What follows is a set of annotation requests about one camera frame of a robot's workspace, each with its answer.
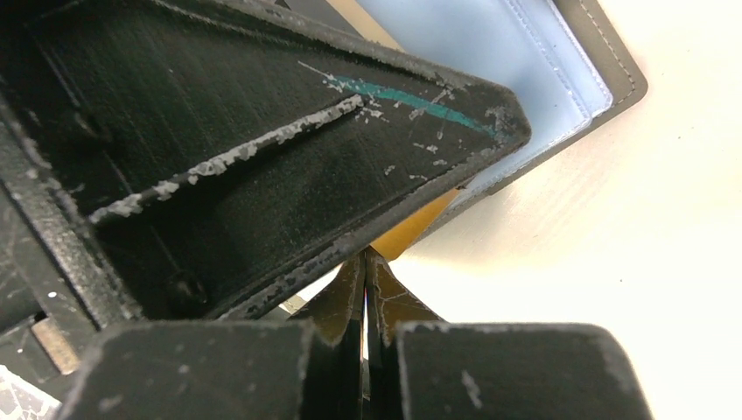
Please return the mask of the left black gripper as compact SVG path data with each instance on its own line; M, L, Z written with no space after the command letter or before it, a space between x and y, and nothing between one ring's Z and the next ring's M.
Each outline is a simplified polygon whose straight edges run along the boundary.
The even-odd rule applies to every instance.
M1 331L1 358L66 406L126 396L114 354L139 305L72 194L7 99L1 101L1 292L33 311Z

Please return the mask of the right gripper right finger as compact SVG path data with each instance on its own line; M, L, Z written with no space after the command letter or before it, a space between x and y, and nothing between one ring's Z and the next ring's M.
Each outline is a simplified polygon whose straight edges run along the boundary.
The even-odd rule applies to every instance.
M626 352L580 323L452 323L365 251L375 419L649 419Z

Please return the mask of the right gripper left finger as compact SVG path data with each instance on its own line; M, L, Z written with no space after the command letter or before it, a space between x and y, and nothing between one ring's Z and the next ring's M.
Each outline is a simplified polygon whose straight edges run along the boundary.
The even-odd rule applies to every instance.
M365 256L285 321L115 325L60 419L358 419Z

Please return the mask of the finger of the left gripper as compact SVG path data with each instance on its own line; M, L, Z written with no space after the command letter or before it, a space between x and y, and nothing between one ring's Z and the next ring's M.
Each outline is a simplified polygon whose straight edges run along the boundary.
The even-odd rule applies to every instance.
M1 179L97 322L257 317L530 137L264 1L1 4Z

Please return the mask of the gold credit card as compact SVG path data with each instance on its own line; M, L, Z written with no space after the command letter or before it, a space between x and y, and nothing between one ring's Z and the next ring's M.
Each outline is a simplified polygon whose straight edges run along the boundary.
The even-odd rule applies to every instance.
M328 0L327 2L364 39L404 52L404 49L358 1ZM371 247L387 260L395 260L419 239L458 195L459 189L451 189L375 239Z

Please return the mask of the grey leather card holder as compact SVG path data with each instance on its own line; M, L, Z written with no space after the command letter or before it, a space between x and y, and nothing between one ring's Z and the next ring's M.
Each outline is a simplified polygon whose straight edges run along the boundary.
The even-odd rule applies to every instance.
M531 140L474 177L441 228L640 101L648 83L598 1L332 1L358 34L501 84Z

